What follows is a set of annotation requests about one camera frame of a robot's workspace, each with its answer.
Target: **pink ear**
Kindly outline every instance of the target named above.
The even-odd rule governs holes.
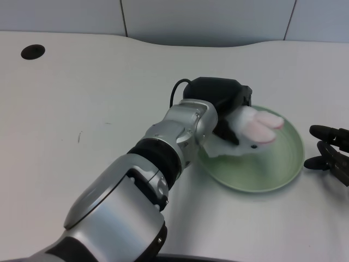
[[[276,134],[257,121],[250,121],[242,130],[242,134],[253,142],[268,144],[276,139]]]
[[[281,129],[284,126],[284,119],[266,111],[260,111],[255,115],[255,119],[269,128]]]

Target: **white plush toy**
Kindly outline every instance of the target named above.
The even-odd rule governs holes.
[[[266,111],[257,111],[250,106],[241,106],[226,116],[226,120],[230,129],[235,132],[239,145],[212,134],[204,144],[204,149],[211,158],[262,152],[276,139],[272,129],[280,129],[284,126],[282,117]]]

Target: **green plate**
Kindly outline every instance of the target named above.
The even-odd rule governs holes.
[[[261,106],[254,108],[280,116]],[[258,193],[280,188],[299,174],[304,163],[302,139],[295,127],[284,120],[284,127],[276,130],[276,141],[262,153],[209,158],[201,149],[199,161],[214,179],[236,190]]]

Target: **white table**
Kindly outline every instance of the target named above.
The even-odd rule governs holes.
[[[31,44],[46,53],[22,59]],[[309,158],[318,155],[310,125],[349,128],[348,66],[348,44],[174,47],[111,35],[0,32],[0,260],[31,255],[60,236],[80,193],[162,119],[177,80],[214,76],[249,85],[254,104],[297,127]],[[164,214],[164,253],[349,260],[348,190],[328,174],[303,171],[287,187],[255,195],[193,166]]]

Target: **white wall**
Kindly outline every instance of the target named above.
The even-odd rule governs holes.
[[[349,43],[349,1],[298,0],[286,40]]]
[[[0,30],[125,35],[119,0],[0,0]]]
[[[294,0],[122,0],[128,36],[156,44],[283,40]]]

